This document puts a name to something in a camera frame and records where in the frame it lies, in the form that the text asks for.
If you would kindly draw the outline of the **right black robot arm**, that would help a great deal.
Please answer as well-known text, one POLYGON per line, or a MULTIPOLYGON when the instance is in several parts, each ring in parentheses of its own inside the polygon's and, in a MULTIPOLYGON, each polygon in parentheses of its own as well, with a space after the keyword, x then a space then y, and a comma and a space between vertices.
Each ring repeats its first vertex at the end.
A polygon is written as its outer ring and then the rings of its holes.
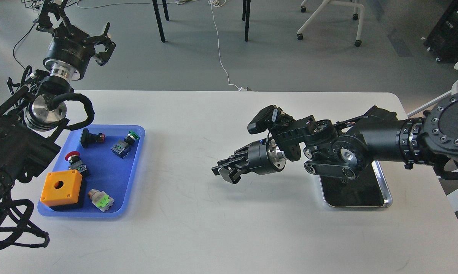
POLYGON ((281 172, 286 161, 307 157, 308 173, 339 179, 357 179, 374 161, 433 166, 442 179, 458 180, 458 92, 439 101, 420 118, 398 120, 396 113, 371 107, 365 114, 332 123, 308 116, 299 120, 281 108, 261 109, 248 132, 268 131, 265 139, 219 160, 212 172, 237 184, 243 174, 281 172))

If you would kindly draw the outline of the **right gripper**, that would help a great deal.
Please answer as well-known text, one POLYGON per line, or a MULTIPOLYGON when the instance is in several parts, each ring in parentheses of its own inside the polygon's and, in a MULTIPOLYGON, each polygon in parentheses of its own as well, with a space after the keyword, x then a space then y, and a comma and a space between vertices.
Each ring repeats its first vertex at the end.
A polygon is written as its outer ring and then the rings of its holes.
POLYGON ((212 167, 212 172, 214 175, 221 175, 226 182, 237 184, 243 174, 253 172, 266 175, 281 172, 285 163, 284 153, 274 140, 259 140, 237 149, 228 158, 218 160, 218 166, 212 167))

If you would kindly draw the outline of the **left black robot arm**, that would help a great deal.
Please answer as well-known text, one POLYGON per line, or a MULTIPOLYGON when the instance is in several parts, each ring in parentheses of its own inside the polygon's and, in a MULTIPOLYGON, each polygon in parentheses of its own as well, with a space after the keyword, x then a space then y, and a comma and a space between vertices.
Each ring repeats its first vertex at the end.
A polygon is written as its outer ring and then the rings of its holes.
POLYGON ((48 246, 49 234, 30 221, 33 202, 14 201, 11 190, 15 182, 28 183, 50 165, 60 151, 55 141, 63 130, 93 122, 92 102, 70 83, 84 77, 91 59, 107 64, 116 47, 109 22, 103 33, 92 36, 70 22, 66 7, 66 0, 44 1, 34 26, 52 35, 45 70, 27 66, 19 83, 9 78, 11 97, 0 106, 0 250, 48 246))

